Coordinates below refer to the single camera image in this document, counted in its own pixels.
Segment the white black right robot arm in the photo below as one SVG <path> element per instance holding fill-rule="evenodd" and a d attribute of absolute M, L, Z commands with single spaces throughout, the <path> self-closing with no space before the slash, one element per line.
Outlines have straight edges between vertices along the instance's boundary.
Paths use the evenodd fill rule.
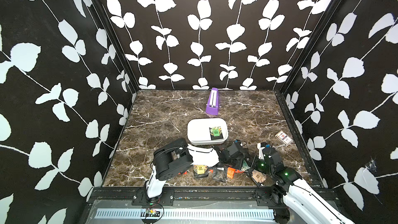
<path fill-rule="evenodd" d="M 275 147 L 262 142 L 257 145 L 260 172 L 273 181 L 271 201 L 287 207 L 288 214 L 276 216 L 276 221 L 287 218 L 288 224 L 352 224 L 293 168 L 286 167 Z"/>

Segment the green label tea bag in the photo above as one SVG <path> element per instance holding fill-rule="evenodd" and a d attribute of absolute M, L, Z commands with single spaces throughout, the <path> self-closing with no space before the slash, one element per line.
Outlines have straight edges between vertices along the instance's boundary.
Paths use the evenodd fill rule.
<path fill-rule="evenodd" d="M 209 128 L 209 133 L 210 133 L 211 140 L 224 139 L 221 127 L 211 127 L 211 128 Z"/>

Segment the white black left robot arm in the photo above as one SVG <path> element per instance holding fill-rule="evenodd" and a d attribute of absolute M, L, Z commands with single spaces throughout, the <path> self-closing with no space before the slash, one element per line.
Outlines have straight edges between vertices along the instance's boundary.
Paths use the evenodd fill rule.
<path fill-rule="evenodd" d="M 193 174 L 202 178 L 212 175 L 213 180 L 226 182 L 237 172 L 249 170 L 249 149 L 240 140 L 230 146 L 220 141 L 205 143 L 199 147 L 188 144 L 184 138 L 175 140 L 153 153 L 151 162 L 151 176 L 145 182 L 146 197 L 158 198 L 167 180 L 184 174 L 193 168 Z"/>

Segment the brown label tea bag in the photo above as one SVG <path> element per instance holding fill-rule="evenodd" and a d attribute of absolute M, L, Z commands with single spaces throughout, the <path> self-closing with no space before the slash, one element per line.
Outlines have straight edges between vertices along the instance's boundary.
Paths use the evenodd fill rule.
<path fill-rule="evenodd" d="M 266 175 L 257 170 L 253 170 L 251 172 L 251 179 L 256 185 L 262 185 L 266 181 Z"/>

